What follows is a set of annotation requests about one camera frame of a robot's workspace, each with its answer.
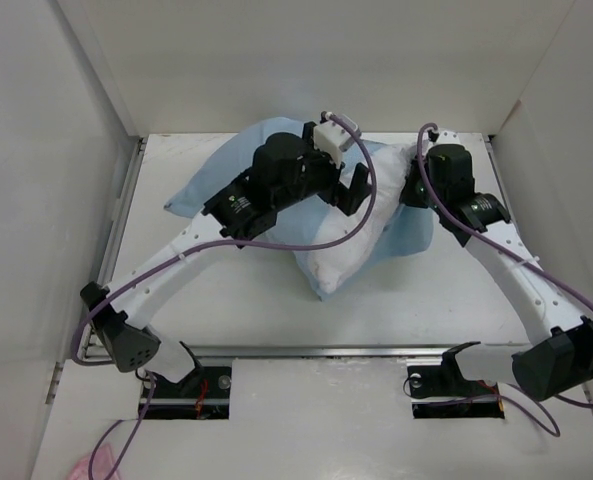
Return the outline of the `blue pillowcase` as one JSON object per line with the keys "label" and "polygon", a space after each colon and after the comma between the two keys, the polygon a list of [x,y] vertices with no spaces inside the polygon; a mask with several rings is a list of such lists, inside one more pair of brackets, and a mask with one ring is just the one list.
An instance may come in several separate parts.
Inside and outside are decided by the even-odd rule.
{"label": "blue pillowcase", "polygon": [[[303,127],[301,121],[274,117],[241,131],[206,160],[188,184],[167,201],[165,210],[194,217],[208,199],[251,166],[254,151],[270,135],[301,135]],[[377,199],[372,209],[362,206],[347,217],[319,197],[309,198],[279,213],[276,225],[261,237],[274,244],[321,245],[345,236],[361,218],[368,219],[358,234],[337,247],[295,253],[298,267],[322,300],[377,263],[421,253],[432,241],[431,213],[399,202],[415,144],[366,141],[365,146],[377,177]]]}

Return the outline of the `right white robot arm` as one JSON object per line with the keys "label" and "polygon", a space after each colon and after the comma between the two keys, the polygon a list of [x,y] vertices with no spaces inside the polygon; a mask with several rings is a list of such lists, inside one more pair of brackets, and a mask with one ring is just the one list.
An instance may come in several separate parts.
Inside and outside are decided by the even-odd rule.
{"label": "right white robot arm", "polygon": [[487,380],[513,384],[543,401],[593,379],[593,319],[541,276],[503,204],[476,191],[464,146],[435,143],[423,162],[414,160],[400,200],[437,213],[491,275],[529,341],[526,347],[467,342],[448,350],[439,370],[446,391],[460,394]]}

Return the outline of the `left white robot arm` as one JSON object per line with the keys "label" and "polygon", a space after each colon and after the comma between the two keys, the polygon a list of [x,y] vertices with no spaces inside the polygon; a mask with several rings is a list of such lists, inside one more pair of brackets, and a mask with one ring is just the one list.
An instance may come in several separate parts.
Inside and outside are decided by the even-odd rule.
{"label": "left white robot arm", "polygon": [[95,282],[80,292],[89,313],[85,325],[122,373],[145,369],[181,397],[199,387],[202,368],[188,346],[156,331],[151,322],[176,293],[224,255],[246,246],[269,248],[259,236],[279,213],[317,196],[344,215],[372,208],[376,174],[367,158],[349,185],[341,173],[344,153],[367,148],[359,127],[343,116],[322,114],[301,135],[278,132],[258,147],[250,167],[209,198],[190,224],[122,281]]}

